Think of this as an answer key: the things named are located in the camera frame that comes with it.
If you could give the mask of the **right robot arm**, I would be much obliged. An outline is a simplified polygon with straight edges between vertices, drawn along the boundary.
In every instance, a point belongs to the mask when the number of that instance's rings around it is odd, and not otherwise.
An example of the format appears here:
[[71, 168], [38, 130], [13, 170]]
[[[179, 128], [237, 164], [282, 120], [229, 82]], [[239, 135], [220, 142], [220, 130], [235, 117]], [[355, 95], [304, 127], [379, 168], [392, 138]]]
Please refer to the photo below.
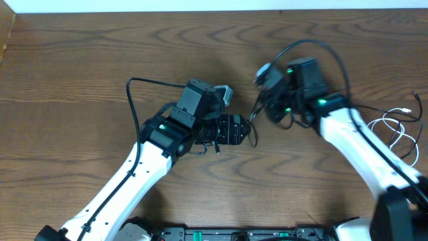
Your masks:
[[376, 200], [371, 219], [354, 218], [332, 228], [335, 240], [426, 240], [427, 178], [394, 154], [363, 121], [349, 98], [329, 93], [314, 58], [289, 63], [281, 73], [268, 63], [256, 83], [274, 123], [298, 114], [303, 123], [337, 148]]

